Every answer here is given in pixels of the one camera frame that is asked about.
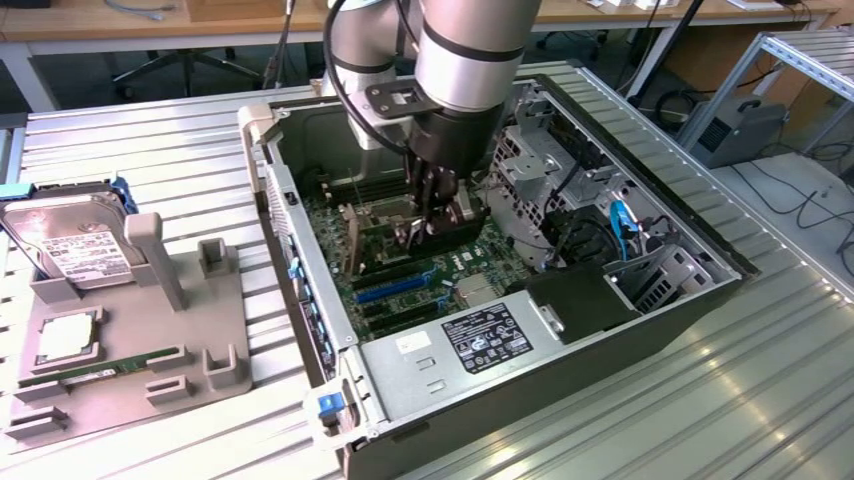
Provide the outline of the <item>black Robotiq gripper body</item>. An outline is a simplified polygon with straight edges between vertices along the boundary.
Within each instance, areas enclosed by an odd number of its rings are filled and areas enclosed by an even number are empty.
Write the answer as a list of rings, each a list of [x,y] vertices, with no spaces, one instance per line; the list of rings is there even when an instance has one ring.
[[[420,161],[456,176],[468,176],[485,155],[503,109],[499,103],[479,112],[440,108],[415,113],[407,139],[405,174],[415,175]]]

